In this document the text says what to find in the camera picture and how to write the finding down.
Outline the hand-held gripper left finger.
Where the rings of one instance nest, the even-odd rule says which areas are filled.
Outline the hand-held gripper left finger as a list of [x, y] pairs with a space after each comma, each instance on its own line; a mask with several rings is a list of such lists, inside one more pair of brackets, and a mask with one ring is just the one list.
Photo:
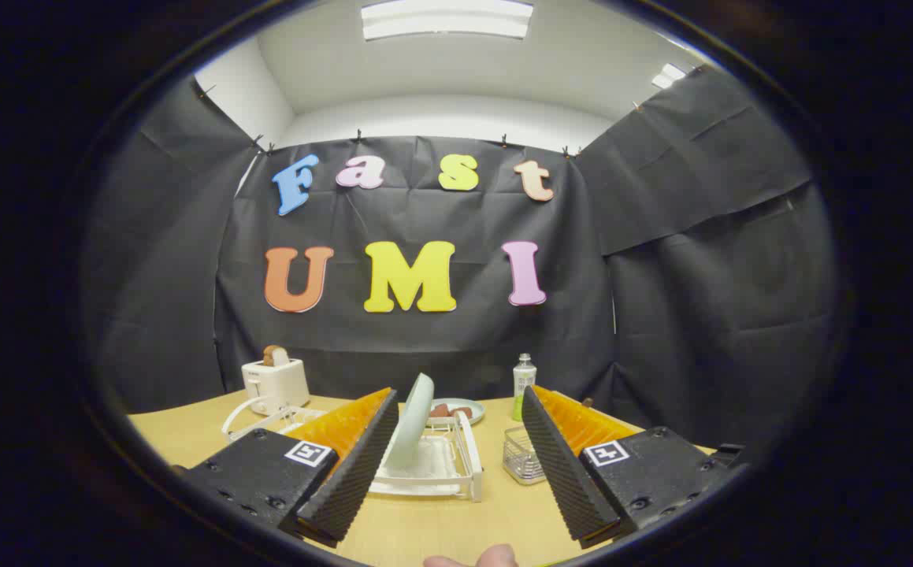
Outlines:
[[252, 428], [185, 480], [244, 519], [336, 547], [365, 501], [398, 424], [390, 387], [286, 434]]

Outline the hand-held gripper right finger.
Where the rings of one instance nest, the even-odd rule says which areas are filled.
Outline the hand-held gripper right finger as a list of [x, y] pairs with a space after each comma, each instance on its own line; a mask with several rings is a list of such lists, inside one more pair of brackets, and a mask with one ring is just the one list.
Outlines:
[[572, 539], [583, 549], [660, 524], [710, 495], [743, 446], [704, 451], [671, 428], [637, 430], [529, 385], [522, 423]]

